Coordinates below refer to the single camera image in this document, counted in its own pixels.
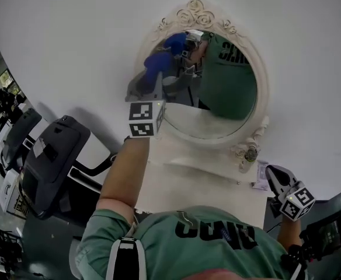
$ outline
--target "ornate mirror frame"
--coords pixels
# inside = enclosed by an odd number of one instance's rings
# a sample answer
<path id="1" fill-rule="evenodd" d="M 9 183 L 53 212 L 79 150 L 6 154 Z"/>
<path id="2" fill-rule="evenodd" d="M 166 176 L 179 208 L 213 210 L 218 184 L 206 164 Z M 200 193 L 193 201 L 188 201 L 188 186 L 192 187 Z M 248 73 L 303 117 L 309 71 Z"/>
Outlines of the ornate mirror frame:
<path id="1" fill-rule="evenodd" d="M 264 62 L 245 32 L 236 26 L 221 10 L 210 5 L 206 0 L 190 0 L 186 5 L 176 8 L 160 21 L 157 27 L 143 41 L 135 63 L 134 75 L 136 76 L 143 71 L 145 59 L 163 39 L 190 29 L 217 33 L 242 51 L 255 74 L 258 86 L 256 104 L 246 123 L 233 134 L 223 138 L 201 139 L 184 134 L 168 123 L 166 112 L 163 127 L 166 127 L 179 138 L 210 148 L 228 148 L 239 143 L 244 144 L 246 142 L 248 144 L 252 140 L 257 141 L 268 123 L 266 112 L 269 99 L 269 82 Z"/>

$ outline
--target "black strap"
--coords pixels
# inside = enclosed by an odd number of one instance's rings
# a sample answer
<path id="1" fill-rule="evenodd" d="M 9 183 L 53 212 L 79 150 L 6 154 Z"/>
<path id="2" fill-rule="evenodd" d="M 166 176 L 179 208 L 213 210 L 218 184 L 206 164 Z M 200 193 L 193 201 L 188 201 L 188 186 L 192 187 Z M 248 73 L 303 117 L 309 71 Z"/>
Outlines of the black strap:
<path id="1" fill-rule="evenodd" d="M 113 280 L 139 279 L 140 266 L 136 239 L 120 239 L 114 265 Z"/>
<path id="2" fill-rule="evenodd" d="M 76 167 L 78 170 L 84 172 L 88 176 L 97 176 L 98 174 L 102 173 L 103 171 L 111 167 L 115 157 L 116 154 L 111 153 L 107 159 L 105 159 L 101 164 L 96 166 L 94 169 L 87 168 L 77 160 L 74 161 L 73 166 Z"/>

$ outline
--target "person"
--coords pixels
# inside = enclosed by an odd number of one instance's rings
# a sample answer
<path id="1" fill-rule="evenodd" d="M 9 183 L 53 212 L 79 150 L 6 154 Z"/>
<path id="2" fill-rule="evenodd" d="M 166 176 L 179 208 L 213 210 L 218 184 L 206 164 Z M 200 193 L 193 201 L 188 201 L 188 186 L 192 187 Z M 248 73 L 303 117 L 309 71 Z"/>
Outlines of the person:
<path id="1" fill-rule="evenodd" d="M 255 105 L 255 74 L 243 53 L 222 36 L 204 32 L 189 64 L 204 57 L 199 108 L 232 120 L 244 120 Z"/>
<path id="2" fill-rule="evenodd" d="M 12 124 L 15 124 L 23 114 L 18 108 L 15 95 L 3 88 L 0 88 L 0 113 L 4 118 L 10 119 Z"/>
<path id="3" fill-rule="evenodd" d="M 148 153 L 149 138 L 128 139 L 110 168 L 76 253 L 85 280 L 106 279 L 114 242 L 134 230 Z M 143 245 L 147 279 L 290 279 L 280 260 L 291 245 L 301 245 L 300 230 L 299 221 L 284 217 L 276 241 L 220 209 L 194 206 L 153 213 L 131 237 Z M 125 270 L 131 265 L 126 259 Z"/>

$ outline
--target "white wall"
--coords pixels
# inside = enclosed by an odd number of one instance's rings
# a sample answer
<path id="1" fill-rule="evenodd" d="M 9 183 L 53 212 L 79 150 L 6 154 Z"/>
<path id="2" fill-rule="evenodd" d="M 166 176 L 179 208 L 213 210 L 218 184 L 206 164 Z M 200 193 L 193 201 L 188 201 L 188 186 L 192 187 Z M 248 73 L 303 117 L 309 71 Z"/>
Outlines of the white wall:
<path id="1" fill-rule="evenodd" d="M 145 34 L 188 0 L 0 0 L 0 50 L 36 108 L 73 114 L 108 145 Z M 341 192 L 341 0 L 209 0 L 248 30 L 267 65 L 260 157 L 320 199 Z"/>

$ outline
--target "gym floor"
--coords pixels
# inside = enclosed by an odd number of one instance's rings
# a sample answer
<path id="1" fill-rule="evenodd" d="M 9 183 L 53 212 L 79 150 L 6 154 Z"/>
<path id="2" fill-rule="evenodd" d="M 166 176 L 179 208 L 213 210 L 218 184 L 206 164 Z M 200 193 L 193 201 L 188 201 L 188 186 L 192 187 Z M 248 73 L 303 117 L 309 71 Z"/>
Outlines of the gym floor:
<path id="1" fill-rule="evenodd" d="M 319 202 L 302 218 L 302 228 L 308 224 L 321 220 L 341 209 L 341 194 L 328 202 Z M 280 222 L 274 219 L 267 205 L 264 230 L 268 231 Z M 270 235 L 277 237 L 279 227 L 274 228 Z M 82 236 L 83 228 L 67 223 L 58 218 L 38 220 L 29 215 L 23 229 L 23 246 L 25 256 L 23 268 L 25 275 L 18 275 L 19 279 L 48 279 L 75 280 L 69 269 L 69 246 L 73 236 Z M 310 263 L 308 270 L 316 280 L 332 280 L 341 272 L 341 250 L 329 255 L 322 261 Z M 44 276 L 32 276 L 39 273 Z"/>

